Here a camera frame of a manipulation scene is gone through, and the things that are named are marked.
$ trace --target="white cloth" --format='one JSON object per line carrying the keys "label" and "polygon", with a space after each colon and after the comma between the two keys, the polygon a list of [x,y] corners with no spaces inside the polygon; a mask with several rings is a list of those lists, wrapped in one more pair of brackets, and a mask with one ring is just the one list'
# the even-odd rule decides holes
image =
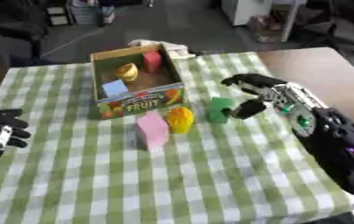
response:
{"label": "white cloth", "polygon": [[172,60],[186,60],[195,57],[194,54],[188,52],[186,45],[177,45],[164,41],[135,39],[128,43],[128,46],[150,46],[156,44],[162,44]]}

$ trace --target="toy burger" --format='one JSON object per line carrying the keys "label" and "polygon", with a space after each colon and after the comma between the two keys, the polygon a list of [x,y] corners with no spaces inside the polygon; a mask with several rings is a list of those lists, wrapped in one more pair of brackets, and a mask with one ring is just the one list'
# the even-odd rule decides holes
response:
{"label": "toy burger", "polygon": [[138,77],[138,68],[133,63],[123,65],[116,70],[116,76],[123,82],[133,82]]}

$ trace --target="green block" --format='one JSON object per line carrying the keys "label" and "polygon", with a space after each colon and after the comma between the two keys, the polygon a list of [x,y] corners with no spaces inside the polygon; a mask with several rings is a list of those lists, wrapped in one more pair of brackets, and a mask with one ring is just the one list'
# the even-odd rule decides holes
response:
{"label": "green block", "polygon": [[222,109],[232,109],[233,100],[229,98],[214,97],[207,107],[207,117],[211,123],[226,123],[228,117],[222,113]]}

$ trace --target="red cube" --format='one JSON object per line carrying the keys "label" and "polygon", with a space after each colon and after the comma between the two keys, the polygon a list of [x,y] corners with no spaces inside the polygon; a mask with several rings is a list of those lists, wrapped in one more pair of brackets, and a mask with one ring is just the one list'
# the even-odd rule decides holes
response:
{"label": "red cube", "polygon": [[162,63],[162,57],[157,51],[145,52],[143,54],[145,58],[145,67],[151,74],[158,71],[160,64]]}

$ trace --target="yellow toy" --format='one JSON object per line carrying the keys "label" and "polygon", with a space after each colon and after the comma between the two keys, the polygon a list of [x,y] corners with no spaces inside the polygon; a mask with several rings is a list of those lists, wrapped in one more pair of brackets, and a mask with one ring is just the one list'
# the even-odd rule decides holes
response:
{"label": "yellow toy", "polygon": [[166,118],[174,133],[188,133],[194,119],[192,111],[184,107],[172,108]]}
{"label": "yellow toy", "polygon": [[138,77],[138,68],[133,63],[123,65],[116,70],[116,76],[125,83],[133,82]]}

